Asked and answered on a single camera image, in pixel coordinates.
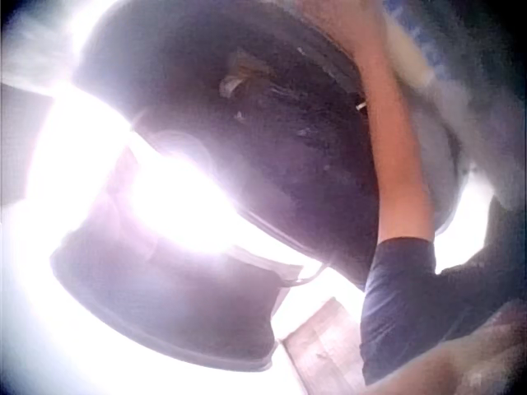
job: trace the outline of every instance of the dark shirt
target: dark shirt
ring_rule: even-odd
[[[366,384],[439,342],[470,334],[507,301],[525,296],[525,247],[511,255],[510,245],[488,246],[440,275],[435,266],[433,243],[424,239],[377,246],[361,318]]]

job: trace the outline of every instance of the skin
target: skin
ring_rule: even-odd
[[[298,0],[296,5],[360,70],[379,183],[379,243],[398,237],[433,241],[433,207],[408,107],[385,49],[379,3]],[[484,325],[470,336],[443,342],[370,386],[364,395],[499,393],[496,386],[503,387],[525,360],[525,323],[521,321]]]
[[[379,183],[379,243],[395,237],[434,238],[433,207],[422,177],[408,106],[385,50],[379,4],[303,0],[303,15],[352,58],[361,73]]]

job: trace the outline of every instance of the bright light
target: bright light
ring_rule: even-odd
[[[87,217],[129,138],[129,124],[93,96],[66,86],[31,161],[26,196],[47,249]]]
[[[183,156],[157,154],[138,135],[130,147],[140,164],[131,203],[145,225],[199,252],[232,245],[238,216],[210,178]]]
[[[75,54],[79,54],[90,37],[93,28],[100,18],[119,0],[90,0],[80,10],[77,10],[69,23],[72,32],[72,46]]]

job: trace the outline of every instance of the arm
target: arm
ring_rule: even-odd
[[[379,243],[394,237],[433,240],[433,207],[419,145],[385,51],[375,0],[302,0],[304,15],[356,62],[366,92],[379,184]]]

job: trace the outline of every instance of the hand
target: hand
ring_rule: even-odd
[[[378,0],[296,0],[296,7],[354,57],[384,49],[385,21]]]

